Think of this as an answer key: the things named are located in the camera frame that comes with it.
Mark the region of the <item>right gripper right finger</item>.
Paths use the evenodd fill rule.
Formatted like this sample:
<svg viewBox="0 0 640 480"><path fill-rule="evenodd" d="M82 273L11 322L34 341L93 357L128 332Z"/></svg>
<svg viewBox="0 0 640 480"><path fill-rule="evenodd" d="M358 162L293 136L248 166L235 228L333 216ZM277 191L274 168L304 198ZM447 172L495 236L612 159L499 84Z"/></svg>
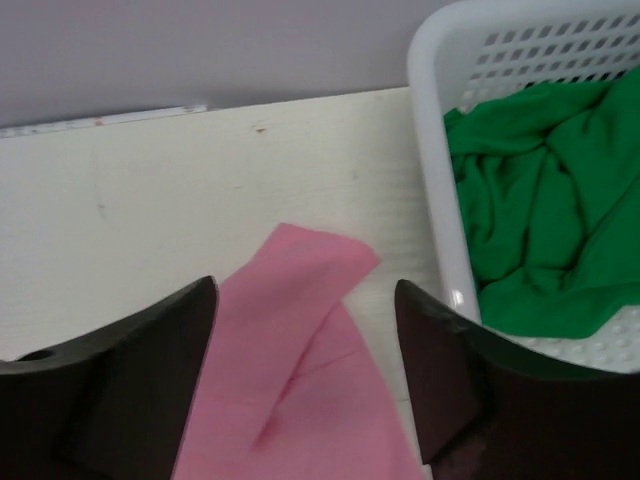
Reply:
<svg viewBox="0 0 640 480"><path fill-rule="evenodd" d="M437 479L635 479L639 377L536 353L395 288L420 456Z"/></svg>

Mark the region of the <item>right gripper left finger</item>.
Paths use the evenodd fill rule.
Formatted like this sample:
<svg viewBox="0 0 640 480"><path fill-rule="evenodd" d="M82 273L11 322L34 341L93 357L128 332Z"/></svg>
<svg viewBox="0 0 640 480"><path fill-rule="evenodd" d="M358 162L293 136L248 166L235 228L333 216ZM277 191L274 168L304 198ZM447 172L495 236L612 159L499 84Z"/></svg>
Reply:
<svg viewBox="0 0 640 480"><path fill-rule="evenodd" d="M218 289L201 278L127 318L1 364L4 479L169 479Z"/></svg>

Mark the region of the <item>pink t shirt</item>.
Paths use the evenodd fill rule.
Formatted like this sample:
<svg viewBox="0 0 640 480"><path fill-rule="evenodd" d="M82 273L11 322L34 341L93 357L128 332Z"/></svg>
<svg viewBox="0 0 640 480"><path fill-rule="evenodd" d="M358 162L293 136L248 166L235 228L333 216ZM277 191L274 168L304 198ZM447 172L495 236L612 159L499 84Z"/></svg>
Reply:
<svg viewBox="0 0 640 480"><path fill-rule="evenodd" d="M219 290L177 479L419 479L396 405L343 300L361 241L282 224Z"/></svg>

